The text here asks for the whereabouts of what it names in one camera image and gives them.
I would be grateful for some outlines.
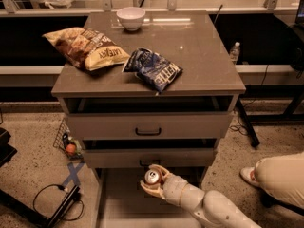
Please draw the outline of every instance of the concrete floor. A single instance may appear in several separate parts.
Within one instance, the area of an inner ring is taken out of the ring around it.
[[[262,113],[265,109],[280,111],[286,102],[257,102],[247,108],[248,114]],[[11,134],[9,144],[18,152],[11,161],[0,168],[0,187],[3,191],[32,208],[36,194],[50,184],[67,183],[70,174],[67,165],[74,168],[79,160],[70,160],[61,150],[53,146],[58,129],[63,119],[63,112],[58,103],[0,104],[3,122],[0,127]],[[304,105],[298,109],[304,112]],[[240,210],[263,228],[302,228],[304,218],[280,206],[265,208],[259,197],[261,191],[248,185],[239,176],[239,170],[253,166],[263,157],[298,153],[304,150],[304,125],[255,126],[260,145],[254,149],[244,129],[235,131],[240,125],[238,113],[231,124],[231,129],[221,140],[216,159],[202,181],[203,190],[218,190],[226,195]],[[92,227],[96,211],[98,182],[93,172],[84,165],[77,173],[81,194],[85,205],[84,215],[75,221],[61,221],[57,227]],[[73,187],[73,181],[67,187]],[[38,211],[51,216],[64,196],[56,188],[45,190],[36,201]],[[73,206],[70,219],[76,218],[81,205]],[[34,227],[10,209],[0,205],[0,228]]]

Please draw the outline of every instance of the snack bag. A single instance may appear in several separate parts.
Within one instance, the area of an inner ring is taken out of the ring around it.
[[[124,64],[130,57],[106,35],[90,28],[66,28],[43,37],[75,67],[88,71]]]
[[[125,63],[123,72],[135,72],[136,76],[161,93],[182,73],[182,68],[158,53],[139,48]]]

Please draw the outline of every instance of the drawer handle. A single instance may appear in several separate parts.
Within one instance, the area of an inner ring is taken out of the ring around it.
[[[142,160],[140,160],[140,166],[142,166],[142,167],[148,167],[149,165],[151,165],[153,163],[161,165],[161,160],[153,160],[153,161],[151,161],[151,163],[143,163]]]
[[[135,133],[139,136],[157,136],[162,133],[162,129],[159,128],[157,132],[150,132],[150,131],[141,131],[139,128],[135,128]]]

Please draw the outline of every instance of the white bowl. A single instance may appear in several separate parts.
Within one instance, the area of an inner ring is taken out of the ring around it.
[[[145,10],[139,7],[127,7],[119,9],[116,15],[125,29],[135,31],[143,24]]]

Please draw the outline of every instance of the orange chip bag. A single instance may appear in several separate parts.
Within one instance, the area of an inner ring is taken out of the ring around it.
[[[75,67],[89,71],[124,64],[130,57],[106,35],[90,28],[66,28],[43,37]]]

